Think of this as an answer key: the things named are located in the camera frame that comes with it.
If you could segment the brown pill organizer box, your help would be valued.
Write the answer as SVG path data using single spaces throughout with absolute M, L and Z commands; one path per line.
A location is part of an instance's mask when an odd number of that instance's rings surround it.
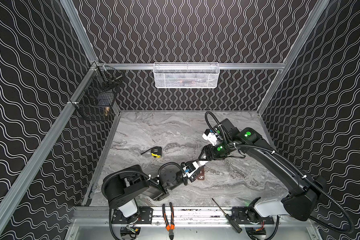
M 205 169 L 204 167 L 201 167 L 197 171 L 197 180 L 203 181 L 205 180 Z

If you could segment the white pill bottle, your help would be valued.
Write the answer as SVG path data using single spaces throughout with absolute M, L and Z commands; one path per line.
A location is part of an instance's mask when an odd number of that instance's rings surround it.
M 208 163 L 208 161 L 197 161 L 197 164 L 198 164 L 199 168 L 204 166 L 206 163 Z

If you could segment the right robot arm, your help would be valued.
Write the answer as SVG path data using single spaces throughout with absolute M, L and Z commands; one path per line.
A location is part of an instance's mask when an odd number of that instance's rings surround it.
M 245 128 L 239 131 L 228 119 L 219 121 L 212 112 L 207 111 L 205 118 L 207 119 L 209 116 L 214 119 L 216 125 L 212 126 L 210 123 L 207 125 L 221 142 L 205 146 L 200 154 L 200 160 L 224 160 L 235 151 L 242 152 L 257 160 L 287 187 L 287 193 L 280 197 L 253 201 L 252 208 L 258 216 L 265 218 L 289 215 L 302 222 L 312 220 L 337 233 L 351 234 L 354 232 L 355 224 L 350 214 L 328 193 L 323 178 L 313 178 L 299 169 L 276 152 L 254 129 Z M 335 227 L 312 216 L 312 212 L 322 198 L 328 199 L 340 210 L 347 220 L 347 228 Z

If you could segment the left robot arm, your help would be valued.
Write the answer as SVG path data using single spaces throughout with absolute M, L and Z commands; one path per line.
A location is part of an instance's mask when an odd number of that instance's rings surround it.
M 110 210 L 120 211 L 125 218 L 136 217 L 140 213 L 136 197 L 145 195 L 161 201 L 170 191 L 194 182 L 205 164 L 205 161 L 168 162 L 159 168 L 155 177 L 144 173 L 140 165 L 134 165 L 106 176 L 102 194 Z

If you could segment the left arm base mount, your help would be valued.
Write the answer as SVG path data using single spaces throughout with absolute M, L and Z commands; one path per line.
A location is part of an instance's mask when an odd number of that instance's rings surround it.
M 151 224 L 153 217 L 153 208 L 138 207 L 137 213 L 125 217 L 120 210 L 114 210 L 112 215 L 112 224 L 133 225 L 133 224 Z

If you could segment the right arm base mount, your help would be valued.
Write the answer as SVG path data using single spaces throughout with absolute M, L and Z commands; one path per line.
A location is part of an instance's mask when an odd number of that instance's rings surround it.
M 231 217 L 239 225 L 273 225 L 273 217 L 261 217 L 255 210 L 249 207 L 232 207 Z

